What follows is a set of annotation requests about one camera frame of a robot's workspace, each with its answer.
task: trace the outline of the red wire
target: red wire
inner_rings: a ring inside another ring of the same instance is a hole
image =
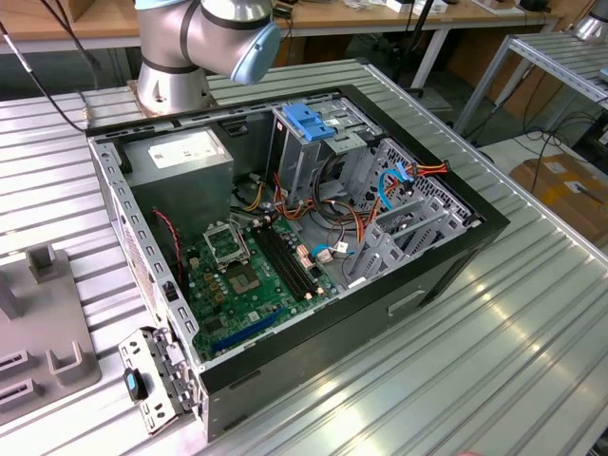
[[[178,235],[173,228],[173,224],[169,221],[169,218],[165,214],[163,214],[158,209],[152,209],[152,212],[159,216],[162,221],[167,225],[169,231],[171,232],[171,237],[173,238],[173,242],[175,242],[175,251],[178,257],[178,282],[181,283],[181,254],[180,254],[180,243],[178,242]]]

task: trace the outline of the gray plastic holder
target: gray plastic holder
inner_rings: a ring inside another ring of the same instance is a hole
[[[67,254],[37,246],[0,266],[0,426],[100,377]]]

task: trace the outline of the motherboard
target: motherboard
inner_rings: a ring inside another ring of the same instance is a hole
[[[243,226],[231,220],[210,231],[185,249],[189,303],[200,327],[193,344],[202,359],[213,359],[338,293],[319,267],[302,266],[300,241],[281,217]]]

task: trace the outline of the blue clip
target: blue clip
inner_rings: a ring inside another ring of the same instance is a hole
[[[335,136],[335,130],[326,126],[316,112],[303,103],[288,104],[283,107],[283,113],[310,142]]]

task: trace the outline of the metal shelf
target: metal shelf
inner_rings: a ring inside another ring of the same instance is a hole
[[[103,378],[0,427],[0,454],[584,453],[608,424],[608,258],[372,66],[213,77],[221,104],[354,84],[511,221],[435,302],[205,447],[182,419],[154,439],[117,344],[150,323],[83,136],[44,99],[0,104],[0,261],[66,248]],[[139,118],[124,88],[85,94],[95,124]],[[57,97],[81,115],[76,95]]]
[[[527,67],[532,64],[592,102],[603,107],[608,106],[608,83],[599,77],[599,71],[608,67],[607,44],[584,43],[567,31],[507,36],[454,125],[454,131],[457,133],[463,133],[465,130],[471,116],[503,67],[510,50],[520,54],[525,61],[515,71],[505,91],[514,89]]]

